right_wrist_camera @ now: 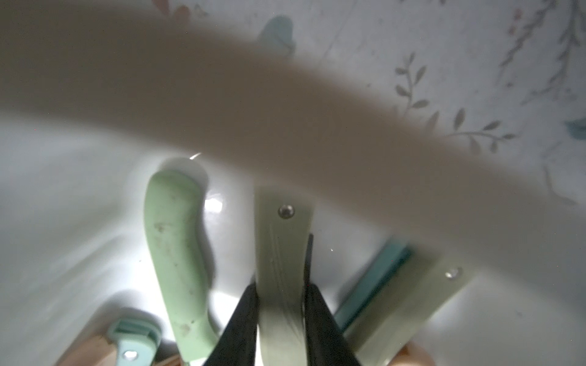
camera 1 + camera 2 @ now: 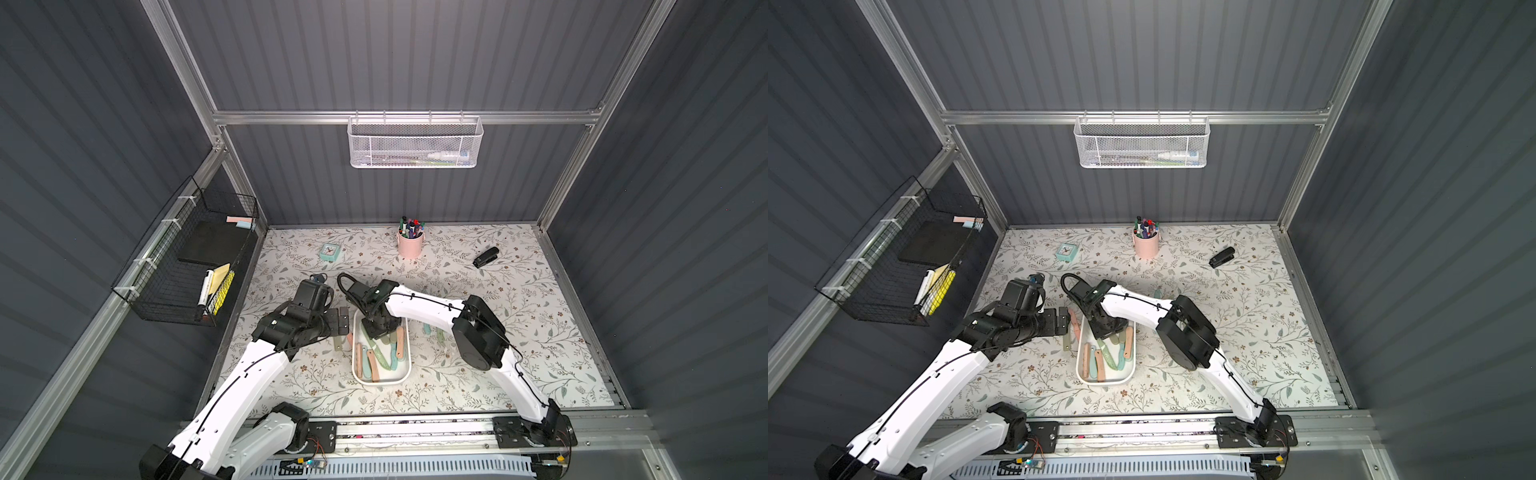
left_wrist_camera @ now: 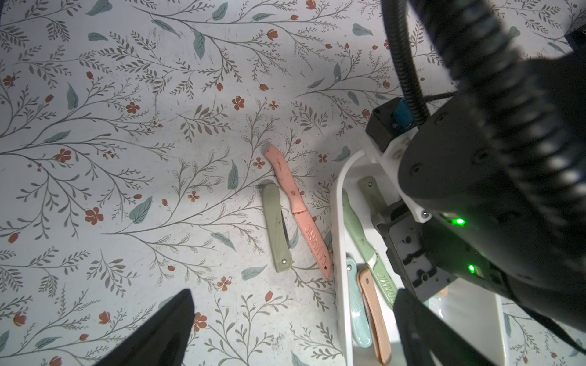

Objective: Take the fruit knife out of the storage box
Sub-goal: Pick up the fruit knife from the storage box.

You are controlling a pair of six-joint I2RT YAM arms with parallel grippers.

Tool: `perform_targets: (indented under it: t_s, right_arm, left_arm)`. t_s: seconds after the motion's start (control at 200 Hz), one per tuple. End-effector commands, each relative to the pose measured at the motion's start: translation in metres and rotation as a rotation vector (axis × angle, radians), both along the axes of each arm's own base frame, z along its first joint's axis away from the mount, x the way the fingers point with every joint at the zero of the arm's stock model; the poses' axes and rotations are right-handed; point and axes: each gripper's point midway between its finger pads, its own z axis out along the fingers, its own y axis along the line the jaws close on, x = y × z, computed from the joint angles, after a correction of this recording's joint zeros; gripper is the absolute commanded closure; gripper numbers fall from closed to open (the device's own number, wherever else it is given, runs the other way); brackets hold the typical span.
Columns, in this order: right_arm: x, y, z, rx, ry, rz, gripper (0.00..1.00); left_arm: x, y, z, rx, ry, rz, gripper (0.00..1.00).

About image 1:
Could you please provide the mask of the light green fruit knife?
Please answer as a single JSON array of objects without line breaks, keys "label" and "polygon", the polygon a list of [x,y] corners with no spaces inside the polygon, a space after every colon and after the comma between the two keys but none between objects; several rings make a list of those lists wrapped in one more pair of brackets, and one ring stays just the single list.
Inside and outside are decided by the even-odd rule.
[{"label": "light green fruit knife", "polygon": [[154,174],[143,206],[146,242],[178,351],[186,364],[209,357],[218,337],[208,316],[208,280],[198,242],[204,192],[190,177]]}]

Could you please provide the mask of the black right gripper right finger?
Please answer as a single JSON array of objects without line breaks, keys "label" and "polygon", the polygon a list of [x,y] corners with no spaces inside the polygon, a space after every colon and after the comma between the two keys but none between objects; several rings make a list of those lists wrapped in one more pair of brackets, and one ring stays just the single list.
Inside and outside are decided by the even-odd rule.
[{"label": "black right gripper right finger", "polygon": [[307,363],[311,366],[360,366],[315,284],[305,291]]}]

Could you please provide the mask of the peach folding fruit knife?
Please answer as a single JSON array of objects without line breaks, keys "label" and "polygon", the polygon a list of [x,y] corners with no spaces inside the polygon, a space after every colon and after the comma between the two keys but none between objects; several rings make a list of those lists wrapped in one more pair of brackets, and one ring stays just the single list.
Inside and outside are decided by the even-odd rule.
[{"label": "peach folding fruit knife", "polygon": [[115,366],[117,346],[104,336],[96,335],[67,353],[58,366]]}]

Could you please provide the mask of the olive folding fruit knife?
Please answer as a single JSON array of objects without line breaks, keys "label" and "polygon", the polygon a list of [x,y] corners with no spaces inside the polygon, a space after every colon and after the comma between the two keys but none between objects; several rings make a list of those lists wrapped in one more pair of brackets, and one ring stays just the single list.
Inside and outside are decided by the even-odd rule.
[{"label": "olive folding fruit knife", "polygon": [[259,347],[264,365],[306,365],[303,303],[305,259],[313,207],[273,191],[254,189]]}]

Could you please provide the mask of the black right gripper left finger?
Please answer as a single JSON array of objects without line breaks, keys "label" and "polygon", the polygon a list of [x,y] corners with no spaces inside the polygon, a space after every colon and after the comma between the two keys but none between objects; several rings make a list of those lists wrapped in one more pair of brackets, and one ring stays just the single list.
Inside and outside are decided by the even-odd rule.
[{"label": "black right gripper left finger", "polygon": [[204,366],[254,366],[259,320],[256,285],[247,286]]}]

